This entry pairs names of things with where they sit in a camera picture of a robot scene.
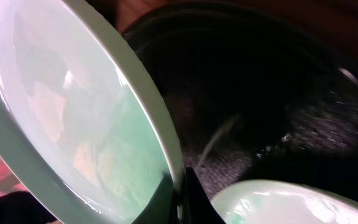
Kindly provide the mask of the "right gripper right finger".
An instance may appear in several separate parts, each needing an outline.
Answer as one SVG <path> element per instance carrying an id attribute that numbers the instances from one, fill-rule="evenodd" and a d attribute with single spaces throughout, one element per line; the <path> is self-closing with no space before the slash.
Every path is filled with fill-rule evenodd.
<path id="1" fill-rule="evenodd" d="M 192 167 L 185 169 L 182 199 L 184 224 L 225 224 L 211 205 Z"/>

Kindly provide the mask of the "mint green plate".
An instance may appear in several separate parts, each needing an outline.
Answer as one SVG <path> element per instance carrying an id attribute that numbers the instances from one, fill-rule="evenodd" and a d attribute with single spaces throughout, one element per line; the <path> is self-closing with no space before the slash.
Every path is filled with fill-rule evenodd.
<path id="1" fill-rule="evenodd" d="M 358 202 L 274 180 L 235 183 L 216 194 L 211 204 L 226 223 L 358 224 Z"/>
<path id="2" fill-rule="evenodd" d="M 63 223 L 132 223 L 183 175 L 155 83 L 78 0 L 0 0 L 0 157 Z"/>

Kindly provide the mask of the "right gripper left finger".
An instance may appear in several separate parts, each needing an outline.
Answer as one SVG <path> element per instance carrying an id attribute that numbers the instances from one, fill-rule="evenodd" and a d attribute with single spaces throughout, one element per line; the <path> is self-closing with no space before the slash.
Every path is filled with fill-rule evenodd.
<path id="1" fill-rule="evenodd" d="M 178 224 L 177 206 L 172 178 L 164 174 L 149 203 L 132 224 Z"/>

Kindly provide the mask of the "mint green plate back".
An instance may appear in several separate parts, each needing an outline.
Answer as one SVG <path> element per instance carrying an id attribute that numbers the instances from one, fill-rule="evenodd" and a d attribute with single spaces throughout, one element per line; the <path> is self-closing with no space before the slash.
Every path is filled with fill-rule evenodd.
<path id="1" fill-rule="evenodd" d="M 235 183 L 216 194 L 211 204 L 226 223 L 358 224 L 358 202 L 274 180 Z"/>

